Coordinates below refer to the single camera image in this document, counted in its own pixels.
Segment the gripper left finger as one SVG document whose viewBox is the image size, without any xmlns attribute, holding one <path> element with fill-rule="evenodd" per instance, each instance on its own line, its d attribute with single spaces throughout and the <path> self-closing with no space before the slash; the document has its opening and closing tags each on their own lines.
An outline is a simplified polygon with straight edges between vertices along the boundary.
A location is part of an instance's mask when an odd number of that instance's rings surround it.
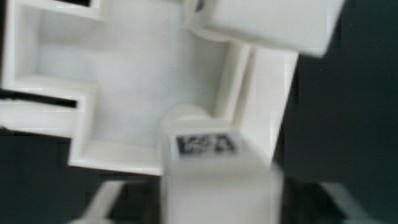
<svg viewBox="0 0 398 224">
<path fill-rule="evenodd" d="M 106 181 L 81 216 L 67 224 L 159 224 L 156 183 Z"/>
</svg>

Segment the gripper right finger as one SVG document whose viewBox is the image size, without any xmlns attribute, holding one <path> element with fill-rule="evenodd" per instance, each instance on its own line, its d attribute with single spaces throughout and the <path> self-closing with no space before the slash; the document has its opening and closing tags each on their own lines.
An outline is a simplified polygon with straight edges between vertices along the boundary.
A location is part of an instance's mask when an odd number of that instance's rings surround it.
<svg viewBox="0 0 398 224">
<path fill-rule="evenodd" d="M 339 183 L 287 179 L 282 190 L 282 224 L 385 224 L 365 212 Z"/>
</svg>

